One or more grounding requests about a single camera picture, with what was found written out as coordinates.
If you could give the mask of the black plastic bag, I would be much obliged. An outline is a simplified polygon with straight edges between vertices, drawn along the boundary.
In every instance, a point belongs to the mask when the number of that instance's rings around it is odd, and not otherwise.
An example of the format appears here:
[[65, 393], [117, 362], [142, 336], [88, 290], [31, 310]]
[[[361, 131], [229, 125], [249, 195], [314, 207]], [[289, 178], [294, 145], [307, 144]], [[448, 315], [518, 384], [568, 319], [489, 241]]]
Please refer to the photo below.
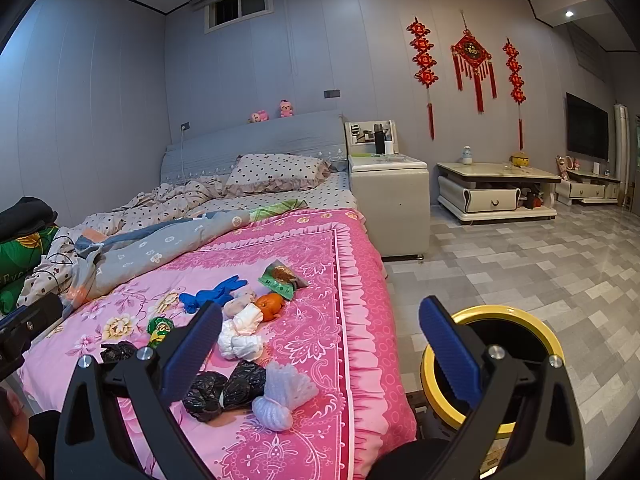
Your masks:
[[197, 374], [182, 399], [184, 409], [199, 422], [211, 422], [224, 411], [220, 396], [227, 382], [228, 378], [218, 372]]
[[264, 394], [265, 384], [265, 367], [256, 362], [241, 360], [222, 388], [220, 406], [225, 411], [249, 408], [258, 396]]

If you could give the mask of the white tissue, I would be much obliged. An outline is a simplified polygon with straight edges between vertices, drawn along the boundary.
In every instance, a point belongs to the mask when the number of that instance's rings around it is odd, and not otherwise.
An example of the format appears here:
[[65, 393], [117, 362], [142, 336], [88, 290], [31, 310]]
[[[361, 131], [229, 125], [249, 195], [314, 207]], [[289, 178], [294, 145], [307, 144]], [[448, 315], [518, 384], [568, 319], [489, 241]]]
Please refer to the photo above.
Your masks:
[[264, 344], [258, 335], [259, 324], [264, 319], [262, 310], [248, 304], [233, 318], [222, 322], [217, 348], [226, 360], [256, 361], [262, 356]]

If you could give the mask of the blue rubber glove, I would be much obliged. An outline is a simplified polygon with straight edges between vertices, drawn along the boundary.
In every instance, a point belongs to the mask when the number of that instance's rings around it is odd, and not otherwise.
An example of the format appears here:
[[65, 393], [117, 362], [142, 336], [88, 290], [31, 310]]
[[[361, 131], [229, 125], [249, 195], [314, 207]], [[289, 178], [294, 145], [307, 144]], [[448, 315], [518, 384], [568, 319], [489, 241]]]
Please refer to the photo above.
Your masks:
[[220, 282], [213, 289], [203, 289], [195, 295], [183, 292], [179, 295], [179, 301], [182, 303], [184, 310], [194, 314], [207, 304], [212, 302], [218, 307], [223, 307], [228, 301], [233, 299], [232, 292], [244, 287], [247, 280], [241, 280], [237, 275]]

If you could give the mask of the white foam fruit net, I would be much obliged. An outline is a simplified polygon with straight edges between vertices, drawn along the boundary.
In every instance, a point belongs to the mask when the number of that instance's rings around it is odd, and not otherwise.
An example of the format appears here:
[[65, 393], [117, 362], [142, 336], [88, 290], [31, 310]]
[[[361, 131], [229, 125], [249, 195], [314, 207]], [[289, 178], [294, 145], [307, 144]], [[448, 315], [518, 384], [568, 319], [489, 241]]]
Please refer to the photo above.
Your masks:
[[264, 393], [252, 401], [252, 411], [265, 428], [286, 431], [293, 426], [293, 412], [318, 392], [316, 384], [292, 364], [272, 361], [266, 367]]

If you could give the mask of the grey knotted sock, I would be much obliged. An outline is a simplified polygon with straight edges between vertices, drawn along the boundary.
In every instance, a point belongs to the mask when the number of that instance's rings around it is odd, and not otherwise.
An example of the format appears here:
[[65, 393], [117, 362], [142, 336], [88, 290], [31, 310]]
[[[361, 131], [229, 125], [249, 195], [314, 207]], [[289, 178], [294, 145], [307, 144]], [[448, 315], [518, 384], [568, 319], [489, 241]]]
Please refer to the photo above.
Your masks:
[[222, 307], [222, 312], [224, 312], [226, 318], [234, 318], [235, 315], [240, 313], [249, 304], [252, 304], [256, 299], [256, 294], [251, 290], [242, 292], [242, 294], [233, 296], [227, 301]]

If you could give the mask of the orange peel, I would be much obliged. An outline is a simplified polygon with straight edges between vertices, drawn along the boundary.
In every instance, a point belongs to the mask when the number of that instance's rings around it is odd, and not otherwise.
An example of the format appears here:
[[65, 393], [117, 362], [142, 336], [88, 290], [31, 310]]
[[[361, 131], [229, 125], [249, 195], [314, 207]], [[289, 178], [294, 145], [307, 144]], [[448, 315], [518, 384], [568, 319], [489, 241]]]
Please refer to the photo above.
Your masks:
[[285, 304], [285, 299], [277, 292], [270, 292], [255, 300], [255, 306], [262, 312], [264, 322], [272, 321], [281, 311]]

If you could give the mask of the pomelo snack wrapper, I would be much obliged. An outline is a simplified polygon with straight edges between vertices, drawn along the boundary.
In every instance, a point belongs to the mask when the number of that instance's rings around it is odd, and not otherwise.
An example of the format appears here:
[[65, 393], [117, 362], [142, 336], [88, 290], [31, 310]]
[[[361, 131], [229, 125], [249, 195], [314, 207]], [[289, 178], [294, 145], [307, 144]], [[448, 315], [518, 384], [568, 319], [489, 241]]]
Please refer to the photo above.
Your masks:
[[270, 292], [275, 292], [288, 301], [294, 298], [299, 289], [308, 286], [305, 280], [280, 260], [274, 260], [270, 263], [258, 278], [258, 282], [266, 286]]

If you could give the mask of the green patterned bag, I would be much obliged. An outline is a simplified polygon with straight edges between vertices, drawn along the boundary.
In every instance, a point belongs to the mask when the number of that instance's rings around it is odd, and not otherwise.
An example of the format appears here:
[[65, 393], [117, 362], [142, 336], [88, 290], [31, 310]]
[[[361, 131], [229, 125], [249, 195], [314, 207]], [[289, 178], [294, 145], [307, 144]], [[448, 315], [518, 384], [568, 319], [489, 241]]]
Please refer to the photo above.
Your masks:
[[17, 299], [24, 286], [26, 276], [38, 266], [41, 257], [47, 255], [56, 232], [58, 232], [58, 227], [54, 224], [39, 232], [1, 244], [2, 314], [9, 314], [16, 308]]

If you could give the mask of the white bedside cabinet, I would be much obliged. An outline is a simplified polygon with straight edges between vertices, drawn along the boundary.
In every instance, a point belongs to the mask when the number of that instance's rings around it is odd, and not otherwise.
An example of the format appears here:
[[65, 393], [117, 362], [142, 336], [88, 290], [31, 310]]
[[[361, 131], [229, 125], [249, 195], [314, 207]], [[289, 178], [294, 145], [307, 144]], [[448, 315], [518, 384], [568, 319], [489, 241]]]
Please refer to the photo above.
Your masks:
[[[375, 153], [375, 124], [385, 131], [385, 155]], [[372, 245], [384, 259], [424, 259], [431, 236], [427, 163], [401, 153], [390, 119], [346, 122], [344, 128], [350, 189]]]

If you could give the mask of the small white bottle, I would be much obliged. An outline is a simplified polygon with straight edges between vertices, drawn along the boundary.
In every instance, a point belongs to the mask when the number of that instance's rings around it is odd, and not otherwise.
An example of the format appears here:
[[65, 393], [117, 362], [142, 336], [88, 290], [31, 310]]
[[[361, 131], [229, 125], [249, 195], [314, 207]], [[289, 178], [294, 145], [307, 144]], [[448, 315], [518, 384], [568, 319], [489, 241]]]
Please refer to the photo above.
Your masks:
[[469, 146], [465, 146], [463, 148], [462, 154], [460, 157], [460, 162], [462, 162], [463, 165], [472, 165], [473, 156], [472, 156], [472, 150]]

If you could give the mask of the polka dot pillow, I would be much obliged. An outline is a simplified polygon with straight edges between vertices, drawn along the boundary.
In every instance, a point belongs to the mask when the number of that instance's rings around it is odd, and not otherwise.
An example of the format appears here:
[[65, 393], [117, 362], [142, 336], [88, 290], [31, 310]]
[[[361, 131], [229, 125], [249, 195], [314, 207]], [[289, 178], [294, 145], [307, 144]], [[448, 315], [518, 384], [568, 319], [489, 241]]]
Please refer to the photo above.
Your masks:
[[291, 154], [242, 155], [229, 174], [224, 192], [229, 196], [307, 191], [329, 177], [329, 164], [311, 156]]

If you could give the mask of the white floor air conditioner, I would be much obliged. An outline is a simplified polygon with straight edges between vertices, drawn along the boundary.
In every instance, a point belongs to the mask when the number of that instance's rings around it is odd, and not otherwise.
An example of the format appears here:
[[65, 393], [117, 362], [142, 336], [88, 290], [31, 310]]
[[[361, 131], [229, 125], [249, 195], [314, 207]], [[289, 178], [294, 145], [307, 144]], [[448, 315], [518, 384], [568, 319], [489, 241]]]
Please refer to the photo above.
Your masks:
[[620, 199], [627, 194], [629, 180], [629, 117], [628, 108], [620, 103], [614, 105], [616, 155], [615, 171], [618, 186], [620, 187]]

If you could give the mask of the black thermos bottle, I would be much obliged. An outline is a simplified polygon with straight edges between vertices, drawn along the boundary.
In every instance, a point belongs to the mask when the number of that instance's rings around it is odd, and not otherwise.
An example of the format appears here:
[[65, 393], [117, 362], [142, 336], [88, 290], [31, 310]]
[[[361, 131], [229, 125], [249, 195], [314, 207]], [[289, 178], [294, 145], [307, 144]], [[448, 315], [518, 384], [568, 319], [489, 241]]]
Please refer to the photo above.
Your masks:
[[375, 153], [378, 155], [386, 154], [385, 147], [385, 131], [382, 124], [374, 125], [374, 145], [375, 145]]

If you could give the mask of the pink plush doll left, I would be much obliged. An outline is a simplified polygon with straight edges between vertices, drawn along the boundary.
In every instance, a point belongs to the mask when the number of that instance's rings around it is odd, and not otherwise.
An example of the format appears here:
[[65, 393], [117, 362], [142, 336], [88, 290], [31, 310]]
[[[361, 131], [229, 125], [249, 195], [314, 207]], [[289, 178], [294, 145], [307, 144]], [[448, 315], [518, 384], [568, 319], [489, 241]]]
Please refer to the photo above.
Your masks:
[[250, 114], [250, 119], [248, 120], [251, 124], [255, 122], [266, 122], [269, 119], [269, 114], [265, 110], [258, 110], [258, 112], [254, 112]]

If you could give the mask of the grey bed headboard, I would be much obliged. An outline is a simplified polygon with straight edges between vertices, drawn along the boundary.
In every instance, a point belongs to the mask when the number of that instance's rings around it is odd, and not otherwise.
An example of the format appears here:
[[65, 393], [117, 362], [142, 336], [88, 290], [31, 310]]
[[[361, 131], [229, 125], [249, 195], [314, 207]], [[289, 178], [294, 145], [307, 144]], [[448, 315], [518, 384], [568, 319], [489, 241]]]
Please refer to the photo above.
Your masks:
[[348, 159], [343, 116], [338, 110], [325, 110], [184, 138], [166, 148], [160, 182], [226, 176], [245, 154], [312, 156], [342, 168]]

